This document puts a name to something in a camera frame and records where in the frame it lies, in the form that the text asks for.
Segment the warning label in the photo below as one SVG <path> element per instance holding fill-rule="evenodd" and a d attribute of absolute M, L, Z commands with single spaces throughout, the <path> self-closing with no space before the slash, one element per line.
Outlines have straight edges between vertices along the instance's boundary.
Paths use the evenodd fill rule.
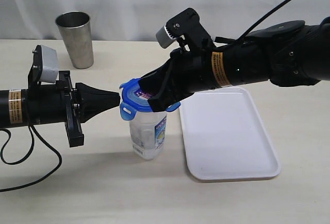
<path fill-rule="evenodd" d="M 23 122 L 22 117 L 22 94 L 21 90 L 10 90 L 9 98 L 9 118 L 11 124 L 20 124 Z"/>
<path fill-rule="evenodd" d="M 222 53 L 212 52 L 212 70 L 217 83 L 221 87 L 231 86 L 223 67 Z"/>

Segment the container label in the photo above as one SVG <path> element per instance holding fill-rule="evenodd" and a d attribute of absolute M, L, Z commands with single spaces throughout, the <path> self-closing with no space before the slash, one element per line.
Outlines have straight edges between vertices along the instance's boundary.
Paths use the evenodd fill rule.
<path fill-rule="evenodd" d="M 8 96 L 9 119 L 11 124 L 23 122 L 21 90 L 10 90 Z"/>
<path fill-rule="evenodd" d="M 148 100 L 152 97 L 152 95 L 143 92 L 141 89 L 137 89 L 134 94 L 143 100 Z"/>
<path fill-rule="evenodd" d="M 165 140 L 166 119 L 163 118 L 158 125 L 155 126 L 155 147 L 159 149 L 163 146 Z"/>
<path fill-rule="evenodd" d="M 223 66 L 223 53 L 216 51 L 212 52 L 212 70 L 219 86 L 223 88 L 231 86 Z"/>

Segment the plastic container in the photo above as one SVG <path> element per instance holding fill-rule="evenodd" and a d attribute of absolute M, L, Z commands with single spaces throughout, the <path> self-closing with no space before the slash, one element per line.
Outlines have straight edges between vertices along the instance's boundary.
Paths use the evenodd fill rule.
<path fill-rule="evenodd" d="M 142 92 L 138 81 L 139 78 L 134 78 L 120 86 L 123 89 L 120 114 L 129 121 L 134 152 L 145 160 L 152 160 L 164 147 L 167 113 L 176 110 L 180 103 L 165 112 L 153 112 L 148 103 L 151 96 Z"/>

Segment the metal cup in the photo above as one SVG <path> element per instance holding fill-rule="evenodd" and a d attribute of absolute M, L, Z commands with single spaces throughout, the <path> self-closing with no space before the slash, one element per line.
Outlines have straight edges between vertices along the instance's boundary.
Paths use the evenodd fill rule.
<path fill-rule="evenodd" d="M 94 63 L 90 17 L 84 12 L 68 12 L 55 19 L 71 62 L 75 68 Z"/>

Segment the screw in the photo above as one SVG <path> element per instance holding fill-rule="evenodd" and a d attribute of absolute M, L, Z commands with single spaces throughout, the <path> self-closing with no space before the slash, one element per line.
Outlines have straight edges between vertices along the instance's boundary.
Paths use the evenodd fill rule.
<path fill-rule="evenodd" d="M 174 27 L 174 29 L 179 29 L 180 24 L 176 23 L 176 24 L 173 25 L 173 27 Z"/>

